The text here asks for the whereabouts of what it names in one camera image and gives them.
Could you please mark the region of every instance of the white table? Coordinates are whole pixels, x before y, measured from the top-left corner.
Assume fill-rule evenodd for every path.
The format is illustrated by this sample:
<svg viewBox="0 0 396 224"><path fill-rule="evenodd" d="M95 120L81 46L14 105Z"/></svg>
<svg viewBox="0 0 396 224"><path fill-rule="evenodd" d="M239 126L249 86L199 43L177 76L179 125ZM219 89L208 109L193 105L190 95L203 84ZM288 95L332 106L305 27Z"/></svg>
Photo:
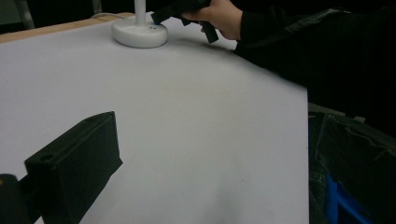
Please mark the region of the white table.
<svg viewBox="0 0 396 224"><path fill-rule="evenodd" d="M195 23L165 21L156 49L118 44L111 24L0 44L0 173L21 179L39 149L115 111L124 164L81 223L307 224L306 90Z"/></svg>

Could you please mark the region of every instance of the black sleeve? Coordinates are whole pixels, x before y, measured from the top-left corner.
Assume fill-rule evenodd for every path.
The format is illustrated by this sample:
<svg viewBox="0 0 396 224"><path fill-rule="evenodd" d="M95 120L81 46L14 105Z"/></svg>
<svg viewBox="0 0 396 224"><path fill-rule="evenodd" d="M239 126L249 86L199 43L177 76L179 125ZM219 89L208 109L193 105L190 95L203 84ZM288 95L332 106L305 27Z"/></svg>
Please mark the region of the black sleeve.
<svg viewBox="0 0 396 224"><path fill-rule="evenodd" d="M262 44L271 35L285 34L285 27L304 17L289 17L281 9L260 14L244 11L235 53L307 87L312 103L364 113L370 100L392 89L395 15L395 7L335 14Z"/></svg>

